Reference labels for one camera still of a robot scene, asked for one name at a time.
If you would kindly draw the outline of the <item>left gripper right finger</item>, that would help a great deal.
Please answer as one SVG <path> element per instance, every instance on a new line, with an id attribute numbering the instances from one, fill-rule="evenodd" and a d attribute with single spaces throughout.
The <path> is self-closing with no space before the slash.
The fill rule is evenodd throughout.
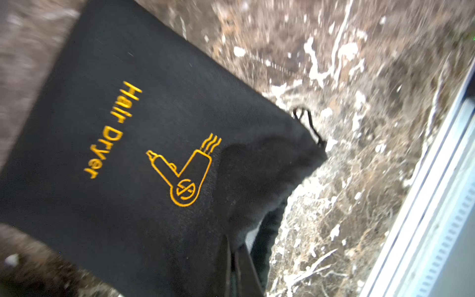
<path id="1" fill-rule="evenodd" d="M 235 257 L 236 296 L 264 297 L 264 292 L 246 244 L 237 249 Z"/>

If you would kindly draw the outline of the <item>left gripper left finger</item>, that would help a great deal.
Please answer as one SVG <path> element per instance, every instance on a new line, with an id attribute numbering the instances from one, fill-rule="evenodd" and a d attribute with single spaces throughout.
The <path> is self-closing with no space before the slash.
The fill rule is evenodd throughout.
<path id="1" fill-rule="evenodd" d="M 208 297 L 229 297 L 231 295 L 232 252 L 226 235 L 222 237 L 214 271 L 209 279 Z"/>

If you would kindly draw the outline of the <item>black pouch gold print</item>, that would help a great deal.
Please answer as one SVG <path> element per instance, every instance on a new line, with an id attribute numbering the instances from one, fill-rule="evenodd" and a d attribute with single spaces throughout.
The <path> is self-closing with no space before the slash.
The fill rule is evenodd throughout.
<path id="1" fill-rule="evenodd" d="M 325 141 L 135 1 L 89 1 L 1 172 L 1 221 L 127 297 L 207 297 L 222 237 L 265 285 Z"/>

